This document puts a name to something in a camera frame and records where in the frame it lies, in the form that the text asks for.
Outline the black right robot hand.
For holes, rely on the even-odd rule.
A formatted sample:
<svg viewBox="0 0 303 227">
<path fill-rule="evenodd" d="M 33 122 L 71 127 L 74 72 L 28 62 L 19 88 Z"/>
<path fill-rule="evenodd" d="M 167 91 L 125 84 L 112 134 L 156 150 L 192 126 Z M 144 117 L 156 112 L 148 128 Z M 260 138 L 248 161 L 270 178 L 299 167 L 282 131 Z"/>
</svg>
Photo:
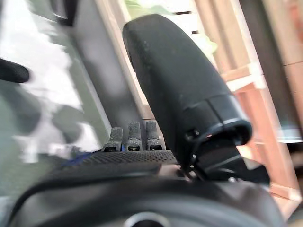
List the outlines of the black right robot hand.
<svg viewBox="0 0 303 227">
<path fill-rule="evenodd" d="M 223 78 L 176 24 L 129 21 L 123 41 L 167 150 L 96 151 L 16 201 L 9 227 L 285 227 L 265 166 L 237 150 L 252 125 Z"/>
</svg>

